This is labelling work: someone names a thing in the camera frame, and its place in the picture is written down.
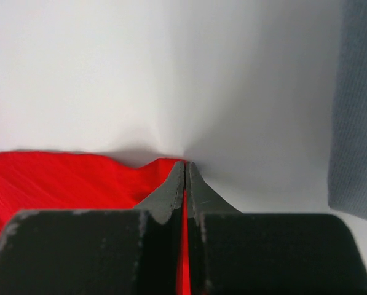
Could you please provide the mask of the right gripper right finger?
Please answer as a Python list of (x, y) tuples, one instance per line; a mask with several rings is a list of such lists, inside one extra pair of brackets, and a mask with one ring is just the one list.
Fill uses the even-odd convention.
[(338, 217), (242, 213), (186, 165), (192, 294), (367, 294), (367, 270)]

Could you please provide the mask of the red t shirt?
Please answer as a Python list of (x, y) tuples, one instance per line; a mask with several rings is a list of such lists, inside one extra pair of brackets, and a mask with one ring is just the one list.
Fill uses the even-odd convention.
[(130, 168), (94, 154), (0, 153), (0, 237), (26, 210), (129, 210), (154, 192), (177, 159)]

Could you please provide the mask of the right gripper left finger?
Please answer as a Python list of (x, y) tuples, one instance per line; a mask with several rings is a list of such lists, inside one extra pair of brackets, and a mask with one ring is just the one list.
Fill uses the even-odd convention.
[(175, 294), (185, 164), (129, 210), (26, 210), (0, 237), (0, 294)]

